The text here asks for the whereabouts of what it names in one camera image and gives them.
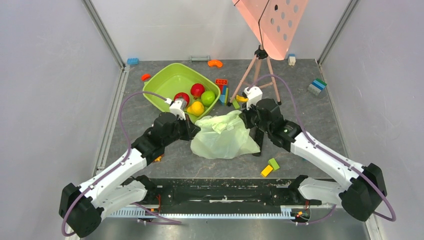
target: gray tabletop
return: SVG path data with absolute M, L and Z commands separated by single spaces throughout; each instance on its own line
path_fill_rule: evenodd
M 141 91 L 144 84 L 140 77 L 143 74 L 152 76 L 175 61 L 142 61 L 132 67 L 125 86 L 124 98 L 134 92 Z M 209 67 L 206 62 L 181 63 L 204 75 L 211 81 L 227 79 L 229 92 L 232 94 L 246 71 L 250 60 L 223 60 L 223 67 Z M 319 97 L 307 91 L 307 87 L 315 78 L 321 78 L 319 68 L 313 59 L 298 59 L 295 66 L 288 66 L 287 61 L 271 61 L 274 74 L 282 77 L 289 85 L 301 119 L 307 129 L 317 140 L 345 155 L 341 136 L 337 127 L 335 115 L 326 92 Z M 247 77 L 252 82 L 252 70 Z M 269 74 L 266 63 L 262 64 L 260 75 Z M 287 90 L 281 82 L 277 83 L 282 105 L 281 113 L 288 120 L 296 122 L 293 105 Z M 272 86 L 262 89 L 264 98 L 275 99 Z M 233 111 L 234 107 L 217 103 L 211 116 L 224 115 Z M 123 110 L 122 119 L 131 141 L 143 134 L 153 124 L 160 110 L 153 106 L 142 95 L 130 99 Z M 126 141 L 118 123 L 115 127 L 107 156 L 106 165 L 114 162 L 126 150 Z M 308 175 L 313 178 L 327 178 L 328 175 L 310 162 L 274 146 L 265 136 L 262 156 L 251 154 L 238 156 L 234 159 L 205 159 L 192 153 L 190 142 L 176 141 L 165 149 L 160 162 L 154 162 L 135 175 L 145 174 L 150 178 L 261 178 L 261 171 L 267 166 L 268 160 L 275 158 L 280 169 L 272 172 L 270 178 L 296 178 L 298 175 Z

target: translucent plastic bag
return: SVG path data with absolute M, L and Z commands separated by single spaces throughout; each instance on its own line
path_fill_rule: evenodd
M 222 116 L 205 116 L 196 121 L 200 132 L 191 140 L 194 154 L 207 159 L 232 159 L 243 154 L 260 151 L 259 146 L 249 136 L 239 117 L 241 111 L 234 110 Z

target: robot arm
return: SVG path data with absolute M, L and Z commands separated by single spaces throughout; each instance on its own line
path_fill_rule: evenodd
M 127 152 L 93 178 L 79 186 L 69 183 L 62 190 L 59 215 L 64 218 L 75 199 L 85 189 L 90 188 L 76 203 L 66 221 L 80 238 L 92 233 L 108 215 L 143 200 L 149 190 L 146 186 L 148 178 L 138 177 L 130 184 L 117 188 L 120 184 L 161 157 L 169 144 L 176 140 L 192 140 L 200 131 L 184 114 L 183 109 L 187 104 L 184 100 L 167 99 L 166 102 L 170 104 L 169 112 L 162 112 L 154 120 L 152 127 L 134 141 L 125 162 L 123 159 Z
M 303 132 L 298 124 L 284 119 L 273 99 L 261 99 L 262 92 L 258 87 L 254 86 L 249 90 L 246 88 L 244 95 L 248 101 L 240 117 L 246 128 L 258 128 L 268 135 L 275 146 L 310 161 L 335 180 L 316 180 L 305 175 L 297 177 L 289 188 L 298 199 L 342 205 L 351 216 L 360 221 L 366 221 L 371 216 L 382 199 L 352 167 L 360 170 L 386 196 L 383 174 L 378 166 L 373 163 L 363 166 L 354 162 L 320 143 L 310 133 Z M 346 161 L 349 166 L 315 147 L 317 145 Z

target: green plastic tray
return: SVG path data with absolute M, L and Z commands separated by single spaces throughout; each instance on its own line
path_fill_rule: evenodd
M 172 100 L 177 93 L 184 92 L 190 96 L 189 104 L 191 105 L 195 101 L 193 96 L 190 94 L 190 89 L 192 89 L 193 84 L 203 84 L 206 91 L 211 90 L 216 96 L 212 105 L 209 107 L 205 106 L 205 110 L 202 115 L 195 116 L 188 114 L 190 120 L 194 123 L 197 119 L 201 119 L 203 116 L 206 116 L 220 97 L 220 88 L 200 73 L 181 63 L 172 63 L 150 78 L 150 80 L 145 83 L 143 91 L 157 93 Z M 162 99 L 150 94 L 144 94 L 144 96 L 162 112 L 169 112 L 170 106 Z

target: tripod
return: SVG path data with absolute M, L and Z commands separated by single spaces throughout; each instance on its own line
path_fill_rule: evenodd
M 227 106 L 231 106 L 233 104 L 234 98 L 236 98 L 237 92 L 242 87 L 242 84 L 250 85 L 249 83 L 245 82 L 246 77 L 248 76 L 249 72 L 251 71 L 253 64 L 256 63 L 257 60 L 260 60 L 256 63 L 254 75 L 253 75 L 253 82 L 255 82 L 258 79 L 259 76 L 259 70 L 261 69 L 262 60 L 266 59 L 266 63 L 268 64 L 268 69 L 270 74 L 274 74 L 273 67 L 271 66 L 270 58 L 268 57 L 268 53 L 262 48 L 262 45 L 259 45 L 258 49 L 254 52 L 254 57 L 252 61 L 250 62 L 249 66 L 247 67 L 246 72 L 244 73 L 243 77 L 241 78 L 240 82 L 238 83 L 237 88 L 235 89 L 234 93 L 232 94 L 231 98 L 229 99 L 229 102 L 227 103 Z M 271 77 L 271 82 L 266 83 L 264 85 L 259 86 L 260 89 L 274 85 L 275 90 L 275 96 L 277 98 L 278 105 L 281 105 L 280 100 L 280 94 L 278 92 L 276 79 L 274 77 Z

